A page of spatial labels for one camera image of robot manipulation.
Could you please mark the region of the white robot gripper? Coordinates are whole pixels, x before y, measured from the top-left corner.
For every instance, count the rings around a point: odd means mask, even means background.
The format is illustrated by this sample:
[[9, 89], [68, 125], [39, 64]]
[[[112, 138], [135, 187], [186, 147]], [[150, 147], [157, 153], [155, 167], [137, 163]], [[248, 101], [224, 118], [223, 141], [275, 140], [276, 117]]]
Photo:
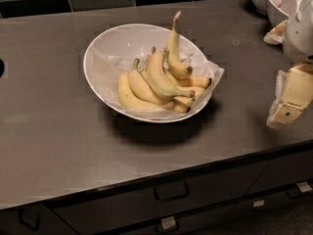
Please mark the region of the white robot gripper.
[[[313, 0], [301, 0], [288, 20], [267, 32], [263, 41], [283, 44], [284, 54], [295, 62], [313, 63]], [[295, 122], [313, 101], [313, 66], [299, 64], [280, 70], [275, 96], [267, 125], [279, 129]]]

